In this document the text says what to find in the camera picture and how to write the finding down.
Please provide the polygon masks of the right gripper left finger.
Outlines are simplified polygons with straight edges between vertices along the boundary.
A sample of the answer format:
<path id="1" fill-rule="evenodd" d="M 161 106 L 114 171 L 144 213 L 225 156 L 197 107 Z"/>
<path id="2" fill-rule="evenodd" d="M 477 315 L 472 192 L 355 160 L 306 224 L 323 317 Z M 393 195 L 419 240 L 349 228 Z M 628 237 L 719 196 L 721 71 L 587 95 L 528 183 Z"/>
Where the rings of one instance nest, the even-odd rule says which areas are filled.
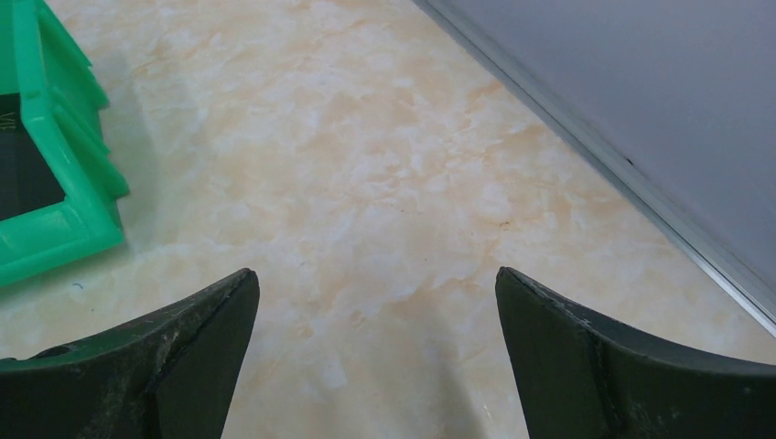
<path id="1" fill-rule="evenodd" d="M 4 438 L 218 438 L 256 319 L 241 269 L 90 337 L 1 362 Z"/>

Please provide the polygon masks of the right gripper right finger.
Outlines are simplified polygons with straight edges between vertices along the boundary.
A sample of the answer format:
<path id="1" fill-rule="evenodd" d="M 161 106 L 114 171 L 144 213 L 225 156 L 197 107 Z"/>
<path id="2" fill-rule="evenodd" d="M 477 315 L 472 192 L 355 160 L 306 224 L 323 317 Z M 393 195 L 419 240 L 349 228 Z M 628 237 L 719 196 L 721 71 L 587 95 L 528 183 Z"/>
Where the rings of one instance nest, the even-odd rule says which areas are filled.
<path id="1" fill-rule="evenodd" d="M 532 438 L 772 438 L 775 368 L 690 348 L 503 267 L 495 295 Z"/>

